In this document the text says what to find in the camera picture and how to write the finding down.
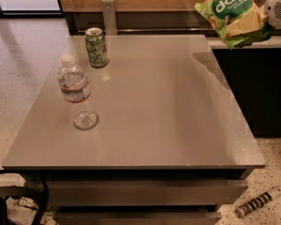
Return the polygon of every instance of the soda can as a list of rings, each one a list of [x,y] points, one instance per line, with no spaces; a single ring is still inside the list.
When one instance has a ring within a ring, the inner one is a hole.
[[[90,64],[94,68],[103,68],[109,63],[103,31],[92,27],[85,31],[85,44]]]

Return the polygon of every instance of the metal bracket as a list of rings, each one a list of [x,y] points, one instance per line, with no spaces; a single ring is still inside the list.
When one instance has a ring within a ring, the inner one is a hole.
[[[114,1],[102,0],[101,2],[106,35],[117,35],[118,30],[116,27]]]

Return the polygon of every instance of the speckled floor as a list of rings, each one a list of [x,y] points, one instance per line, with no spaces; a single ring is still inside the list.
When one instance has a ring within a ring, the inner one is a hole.
[[[69,38],[64,19],[0,20],[0,164],[12,145],[37,94]],[[281,197],[238,218],[234,210],[271,187],[281,186],[281,139],[258,138],[267,166],[248,178],[249,189],[232,205],[220,208],[216,225],[281,225]],[[0,185],[20,184],[18,176],[0,177]],[[34,212],[8,201],[9,217],[30,224]],[[55,224],[49,211],[43,223]]]

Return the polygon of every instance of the snack bag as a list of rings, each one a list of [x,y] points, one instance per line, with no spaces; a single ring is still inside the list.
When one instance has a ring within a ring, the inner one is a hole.
[[[195,9],[230,49],[267,40],[274,31],[254,0],[207,0]]]

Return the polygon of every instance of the plastic bottle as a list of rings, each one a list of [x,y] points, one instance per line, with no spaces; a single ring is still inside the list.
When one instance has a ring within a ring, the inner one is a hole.
[[[61,65],[57,79],[65,100],[73,116],[73,122],[78,129],[93,128],[98,117],[90,101],[90,86],[84,69],[76,63],[72,55],[61,57]]]

